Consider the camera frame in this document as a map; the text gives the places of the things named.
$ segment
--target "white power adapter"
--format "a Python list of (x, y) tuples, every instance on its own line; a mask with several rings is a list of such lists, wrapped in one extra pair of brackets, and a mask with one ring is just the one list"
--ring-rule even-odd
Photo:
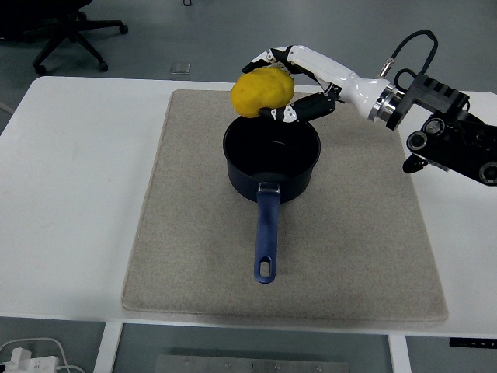
[(31, 358), (31, 351), (15, 348), (10, 361), (4, 363), (5, 373), (56, 373), (59, 358), (55, 356)]

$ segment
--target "yellow fruit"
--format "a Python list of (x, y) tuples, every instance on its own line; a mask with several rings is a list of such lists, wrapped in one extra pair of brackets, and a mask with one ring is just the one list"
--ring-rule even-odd
[(253, 118), (259, 109), (286, 106), (294, 96), (291, 76), (278, 68), (257, 68), (244, 74), (231, 90), (231, 104), (242, 117)]

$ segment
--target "blue handle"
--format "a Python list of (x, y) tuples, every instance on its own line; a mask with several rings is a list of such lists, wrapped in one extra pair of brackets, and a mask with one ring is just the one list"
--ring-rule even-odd
[(261, 284), (273, 282), (276, 277), (276, 249), (278, 246), (278, 213), (281, 194), (259, 185), (257, 205), (257, 240), (255, 242), (254, 277)]

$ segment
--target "white table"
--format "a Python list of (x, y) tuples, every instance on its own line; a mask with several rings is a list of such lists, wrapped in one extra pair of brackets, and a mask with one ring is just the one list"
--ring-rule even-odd
[[(0, 303), (0, 316), (106, 322), (96, 371), (110, 371), (125, 322), (241, 326), (201, 315), (126, 312), (120, 300), (171, 93), (231, 87), (37, 79), (0, 136), (0, 297), (7, 300)], [(469, 95), (471, 112), (497, 124), (497, 95)], [(401, 137), (428, 116), (415, 106), (399, 127)], [(371, 125), (389, 131), (382, 123)], [(327, 329), (388, 335), (399, 371), (408, 368), (404, 335), (497, 337), (497, 189), (431, 166), (412, 178), (449, 319), (430, 327), (361, 322)], [(265, 320), (246, 326), (292, 329)]]

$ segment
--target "beige mat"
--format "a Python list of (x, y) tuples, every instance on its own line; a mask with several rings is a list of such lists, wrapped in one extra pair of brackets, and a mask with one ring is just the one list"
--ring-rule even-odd
[(229, 92), (176, 91), (123, 288), (126, 309), (440, 321), (440, 280), (397, 132), (352, 106), (314, 120), (321, 157), (281, 205), (277, 275), (253, 278), (257, 205), (231, 186)]

